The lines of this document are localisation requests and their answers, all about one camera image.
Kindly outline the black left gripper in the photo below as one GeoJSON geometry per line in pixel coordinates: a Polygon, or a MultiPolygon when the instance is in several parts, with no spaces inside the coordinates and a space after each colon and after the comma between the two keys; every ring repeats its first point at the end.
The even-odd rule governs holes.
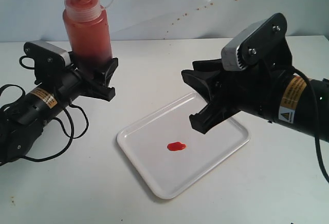
{"type": "Polygon", "coordinates": [[[110,59],[104,66],[83,72],[76,65],[75,57],[70,53],[71,64],[52,83],[41,83],[38,88],[53,95],[64,103],[73,101],[78,96],[85,96],[110,101],[116,94],[115,88],[109,87],[111,78],[117,69],[118,58],[110,59]]]}

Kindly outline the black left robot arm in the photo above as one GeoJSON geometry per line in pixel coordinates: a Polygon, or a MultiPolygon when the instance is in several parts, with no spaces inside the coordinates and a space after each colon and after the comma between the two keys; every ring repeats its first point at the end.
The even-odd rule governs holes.
{"type": "Polygon", "coordinates": [[[19,62],[22,63],[25,58],[34,61],[32,70],[36,88],[30,92],[23,90],[18,99],[1,107],[1,165],[19,159],[44,162],[62,155],[73,140],[84,136],[87,131],[84,129],[76,135],[69,107],[80,110],[85,127],[89,128],[85,111],[73,101],[79,96],[110,101],[115,96],[115,89],[109,83],[118,67],[118,58],[93,69],[92,77],[78,67],[72,52],[27,53],[20,57],[19,62]],[[69,138],[67,145],[48,157],[38,159],[27,156],[44,127],[53,120],[60,124],[64,135],[69,138]]]}

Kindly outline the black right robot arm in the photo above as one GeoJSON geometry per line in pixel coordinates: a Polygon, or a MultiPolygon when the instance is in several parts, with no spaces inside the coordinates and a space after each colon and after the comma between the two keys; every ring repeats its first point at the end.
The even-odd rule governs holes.
{"type": "Polygon", "coordinates": [[[194,61],[181,72],[183,81],[206,101],[189,116],[202,134],[243,111],[313,136],[318,104],[319,138],[328,141],[328,80],[310,80],[307,86],[292,72],[286,39],[271,42],[264,56],[244,71],[225,71],[222,59],[194,61]]]}

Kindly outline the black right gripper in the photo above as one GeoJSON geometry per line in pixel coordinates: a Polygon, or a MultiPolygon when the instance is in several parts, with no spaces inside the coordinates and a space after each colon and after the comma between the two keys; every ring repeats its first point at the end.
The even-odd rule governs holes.
{"type": "Polygon", "coordinates": [[[292,55],[291,59],[288,55],[273,55],[239,72],[225,71],[222,59],[194,61],[193,70],[183,70],[181,76],[183,82],[194,89],[207,105],[189,116],[192,128],[205,134],[243,111],[270,123],[298,130],[298,125],[279,120],[280,102],[288,82],[293,78],[292,73],[280,69],[280,66],[291,67],[292,55]]]}

